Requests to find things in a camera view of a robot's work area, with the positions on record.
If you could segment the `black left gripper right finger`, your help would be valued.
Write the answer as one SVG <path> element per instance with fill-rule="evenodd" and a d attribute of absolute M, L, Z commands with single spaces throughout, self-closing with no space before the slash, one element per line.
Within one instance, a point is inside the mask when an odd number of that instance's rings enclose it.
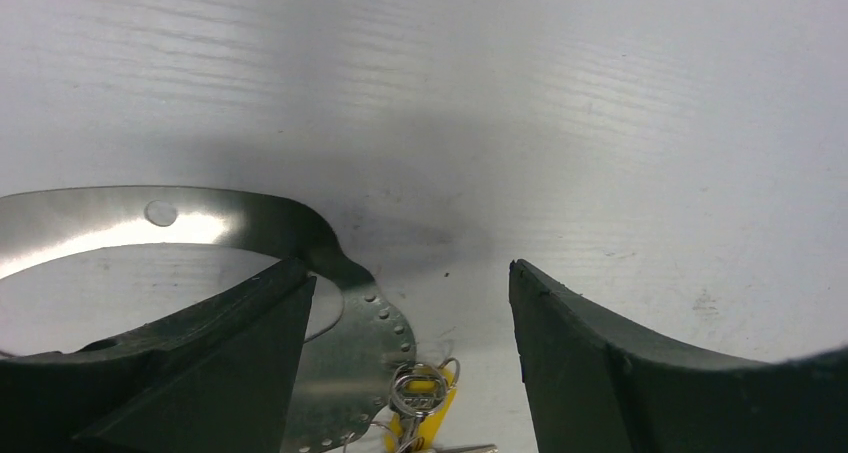
<path fill-rule="evenodd" d="M 542 452 L 843 452 L 847 352 L 765 363 L 683 343 L 512 262 Z"/>

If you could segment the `perforated metal key plate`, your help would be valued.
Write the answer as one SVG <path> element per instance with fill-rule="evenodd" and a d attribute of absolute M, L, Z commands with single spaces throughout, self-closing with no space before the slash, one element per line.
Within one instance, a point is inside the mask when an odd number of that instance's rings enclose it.
<path fill-rule="evenodd" d="M 48 190 L 1 201 L 6 277 L 75 254 L 147 244 L 296 258 L 339 288 L 339 319 L 304 344 L 282 441 L 286 452 L 325 452 L 362 436 L 387 402 L 395 369 L 415 356 L 404 315 L 382 296 L 372 274 L 344 254 L 329 223 L 297 201 L 159 186 Z"/>

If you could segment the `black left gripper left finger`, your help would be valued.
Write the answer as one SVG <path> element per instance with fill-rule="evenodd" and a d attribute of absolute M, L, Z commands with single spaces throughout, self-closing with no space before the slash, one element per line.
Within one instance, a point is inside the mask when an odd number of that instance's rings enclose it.
<path fill-rule="evenodd" d="M 277 452 L 316 281 L 284 260 L 73 353 L 1 363 L 5 452 Z"/>

